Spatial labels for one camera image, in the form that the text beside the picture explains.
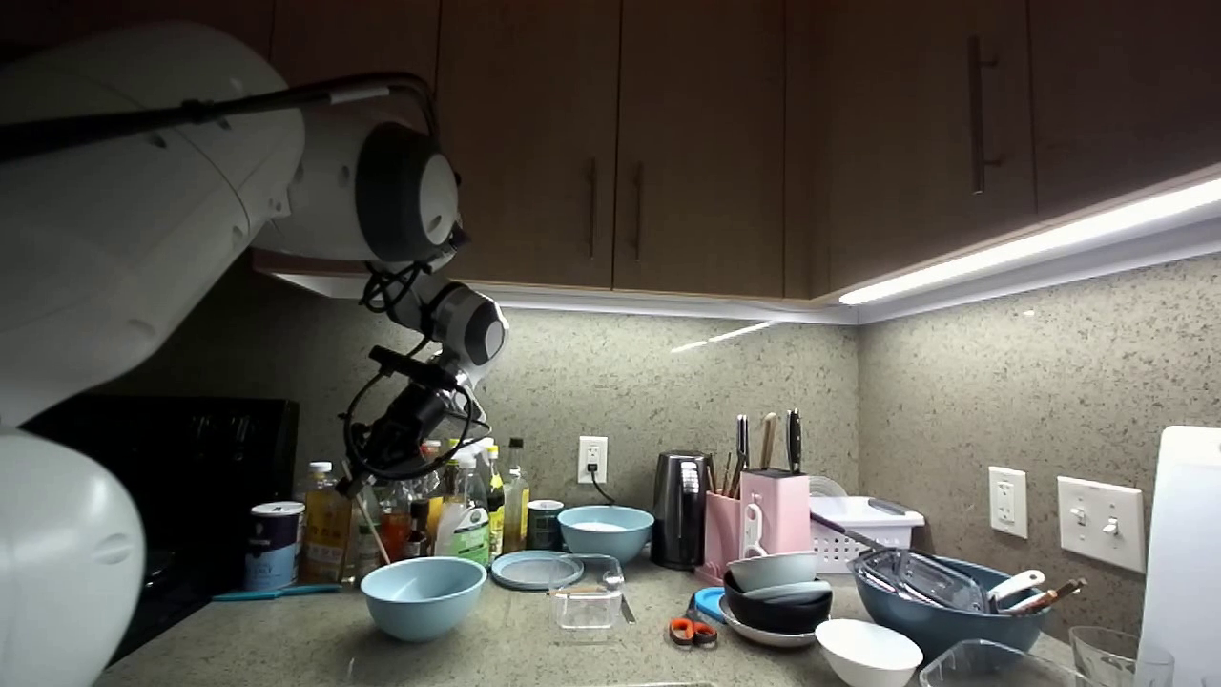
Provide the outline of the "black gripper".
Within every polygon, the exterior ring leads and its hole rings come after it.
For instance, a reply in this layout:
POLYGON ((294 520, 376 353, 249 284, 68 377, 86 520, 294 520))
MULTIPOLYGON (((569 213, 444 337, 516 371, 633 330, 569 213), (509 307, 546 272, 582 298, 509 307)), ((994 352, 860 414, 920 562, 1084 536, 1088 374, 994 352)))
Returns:
POLYGON ((340 412, 349 472, 355 480, 428 475, 484 427, 480 399, 446 371, 411 374, 386 412, 363 422, 359 405, 378 382, 381 374, 340 412))

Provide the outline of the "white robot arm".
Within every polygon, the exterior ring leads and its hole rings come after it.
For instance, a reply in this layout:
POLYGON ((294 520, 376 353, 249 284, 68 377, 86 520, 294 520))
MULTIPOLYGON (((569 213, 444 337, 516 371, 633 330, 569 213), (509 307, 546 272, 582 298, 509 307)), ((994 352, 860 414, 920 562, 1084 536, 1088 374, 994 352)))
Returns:
POLYGON ((0 69, 0 683, 93 687, 139 610, 145 526, 95 456, 27 422, 140 367, 251 249, 355 260, 363 305, 437 358, 386 352, 410 388, 345 427, 363 486, 424 475, 472 432, 500 305, 444 265, 465 245, 415 72, 292 83, 201 22, 123 25, 0 69))

